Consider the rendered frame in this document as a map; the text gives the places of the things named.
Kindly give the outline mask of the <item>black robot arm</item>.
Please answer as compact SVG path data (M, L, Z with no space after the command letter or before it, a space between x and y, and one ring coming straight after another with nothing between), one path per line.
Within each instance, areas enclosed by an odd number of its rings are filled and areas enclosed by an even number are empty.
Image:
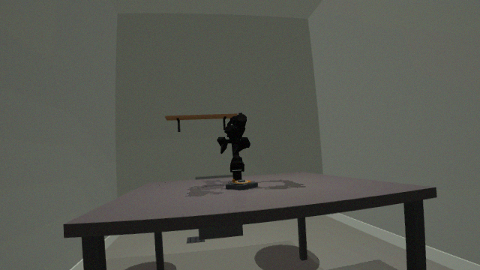
M238 136L239 130L244 133L245 132L245 125L247 121L247 116L240 112L237 116L233 116L230 118L230 121L227 123L227 127L225 128L226 136L229 137L231 135ZM233 124L233 125L231 125ZM232 173L233 179L235 181L242 180L242 172L245 171L245 165L242 162L242 157L239 156L239 152L234 154L238 144L232 144L232 160L230 163L230 172ZM239 170L239 171L232 171L232 170Z

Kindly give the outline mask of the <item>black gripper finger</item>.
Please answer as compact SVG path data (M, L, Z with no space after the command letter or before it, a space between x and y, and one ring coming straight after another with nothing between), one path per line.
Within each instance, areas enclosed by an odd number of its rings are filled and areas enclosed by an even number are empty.
M234 151L234 155L240 152L241 150L246 149L246 146L242 140L238 140L238 145Z
M220 153L222 154L226 150L227 146L223 140L219 140L219 143L221 144Z

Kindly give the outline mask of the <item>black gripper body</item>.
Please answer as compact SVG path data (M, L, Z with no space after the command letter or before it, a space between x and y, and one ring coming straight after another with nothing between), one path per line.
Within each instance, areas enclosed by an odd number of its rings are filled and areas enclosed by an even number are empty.
M217 138L217 141L219 143L219 140L223 140L224 143L226 144L226 146L228 145L228 143L232 143L232 144L238 144L238 140L242 140L246 146L246 148L249 148L250 147L250 141L247 137L242 137L243 133L238 130L238 136L235 137L235 135L231 135L229 136L229 139L226 139L225 137L218 137ZM221 144L219 143L219 145L221 146Z

